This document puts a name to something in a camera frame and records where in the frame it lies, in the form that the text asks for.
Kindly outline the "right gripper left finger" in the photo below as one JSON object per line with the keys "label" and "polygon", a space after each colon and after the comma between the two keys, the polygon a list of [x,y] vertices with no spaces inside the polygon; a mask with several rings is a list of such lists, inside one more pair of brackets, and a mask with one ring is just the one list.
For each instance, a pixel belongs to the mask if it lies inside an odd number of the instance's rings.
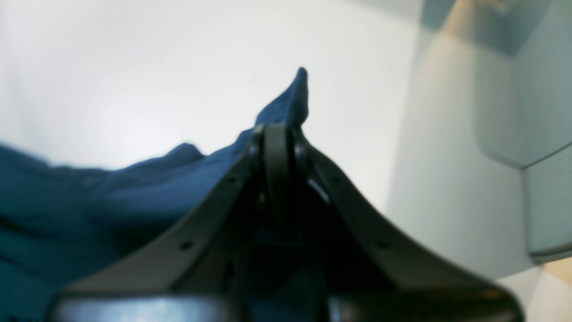
{"label": "right gripper left finger", "polygon": [[60,305],[223,295],[238,285],[260,218],[264,131],[196,210],[126,259],[68,287]]}

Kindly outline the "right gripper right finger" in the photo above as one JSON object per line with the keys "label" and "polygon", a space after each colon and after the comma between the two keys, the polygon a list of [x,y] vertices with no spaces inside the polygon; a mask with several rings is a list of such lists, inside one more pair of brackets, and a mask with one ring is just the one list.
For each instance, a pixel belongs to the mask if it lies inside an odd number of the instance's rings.
{"label": "right gripper right finger", "polygon": [[295,162],[316,181],[329,309],[519,309],[513,294],[439,257],[378,212],[295,131]]}

